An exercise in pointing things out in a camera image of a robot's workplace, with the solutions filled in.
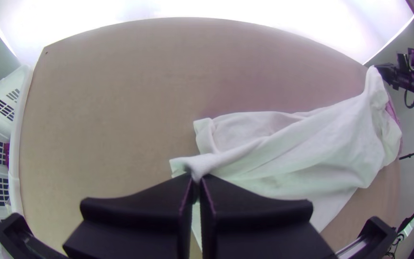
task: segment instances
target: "white towel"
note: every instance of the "white towel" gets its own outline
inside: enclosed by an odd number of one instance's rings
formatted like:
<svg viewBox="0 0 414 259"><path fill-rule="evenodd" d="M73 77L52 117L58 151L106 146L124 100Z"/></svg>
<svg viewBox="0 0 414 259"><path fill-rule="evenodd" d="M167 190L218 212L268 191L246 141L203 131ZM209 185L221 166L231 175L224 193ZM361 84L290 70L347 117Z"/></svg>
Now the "white towel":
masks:
<svg viewBox="0 0 414 259"><path fill-rule="evenodd" d="M357 188L367 188L396 159L402 132L385 110L388 100L381 75L370 67L362 94L329 107L197 120L201 155L171 159L172 176L189 166L196 181L211 173L265 197L309 199L310 222L320 232ZM200 245L199 208L193 207L192 229Z"/></svg>

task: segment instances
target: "pink fabric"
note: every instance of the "pink fabric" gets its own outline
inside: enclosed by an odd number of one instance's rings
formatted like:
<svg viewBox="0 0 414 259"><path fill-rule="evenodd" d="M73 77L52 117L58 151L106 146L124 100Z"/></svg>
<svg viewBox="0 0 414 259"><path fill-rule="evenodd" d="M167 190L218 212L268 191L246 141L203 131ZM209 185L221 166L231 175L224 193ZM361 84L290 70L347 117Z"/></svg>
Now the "pink fabric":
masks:
<svg viewBox="0 0 414 259"><path fill-rule="evenodd" d="M399 125L399 128L401 128L401 126L400 126L400 120L397 117L397 115L395 114L394 104L391 101L391 96L389 95L389 93L388 93L388 97L389 97L389 101L386 104L386 111L395 120L395 122L397 122L397 125ZM403 145L403 141L402 141L402 138L400 138L399 155L402 153L402 145Z"/></svg>

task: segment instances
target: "bright light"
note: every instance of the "bright light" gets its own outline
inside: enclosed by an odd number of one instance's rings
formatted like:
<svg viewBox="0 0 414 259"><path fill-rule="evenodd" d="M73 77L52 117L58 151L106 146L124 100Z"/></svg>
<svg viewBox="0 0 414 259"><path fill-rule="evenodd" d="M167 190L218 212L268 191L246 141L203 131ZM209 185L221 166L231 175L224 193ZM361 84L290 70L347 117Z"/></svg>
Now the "bright light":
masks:
<svg viewBox="0 0 414 259"><path fill-rule="evenodd" d="M0 0L0 27L22 63L44 46L110 24L211 17L290 31L364 63L406 25L404 0Z"/></svg>

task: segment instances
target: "white cloth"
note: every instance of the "white cloth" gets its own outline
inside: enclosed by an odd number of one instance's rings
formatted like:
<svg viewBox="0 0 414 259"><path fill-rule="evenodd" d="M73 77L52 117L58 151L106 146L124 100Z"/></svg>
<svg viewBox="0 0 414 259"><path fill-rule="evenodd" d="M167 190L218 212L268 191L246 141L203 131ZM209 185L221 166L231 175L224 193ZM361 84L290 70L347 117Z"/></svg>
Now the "white cloth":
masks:
<svg viewBox="0 0 414 259"><path fill-rule="evenodd" d="M362 94L329 107L197 120L201 155L172 159L172 176L189 166L196 181L211 173L265 197L309 199L310 222L321 231L357 188L367 188L396 159L402 132L385 110L388 100L380 74L370 67ZM201 244L199 204L192 229Z"/></svg>

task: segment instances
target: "wooden table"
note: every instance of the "wooden table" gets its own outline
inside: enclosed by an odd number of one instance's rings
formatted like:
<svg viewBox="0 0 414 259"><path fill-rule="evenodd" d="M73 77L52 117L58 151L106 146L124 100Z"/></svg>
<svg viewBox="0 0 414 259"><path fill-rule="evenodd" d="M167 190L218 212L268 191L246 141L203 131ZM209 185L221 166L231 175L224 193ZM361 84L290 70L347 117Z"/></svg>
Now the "wooden table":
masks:
<svg viewBox="0 0 414 259"><path fill-rule="evenodd" d="M62 251L85 197L120 197L171 177L198 154L193 121L240 111L309 111L358 95L367 68L306 38L241 22L153 19L47 46L34 71L20 145L33 233ZM365 221L392 224L399 165L359 189L322 235L334 250ZM193 256L201 258L195 241Z"/></svg>

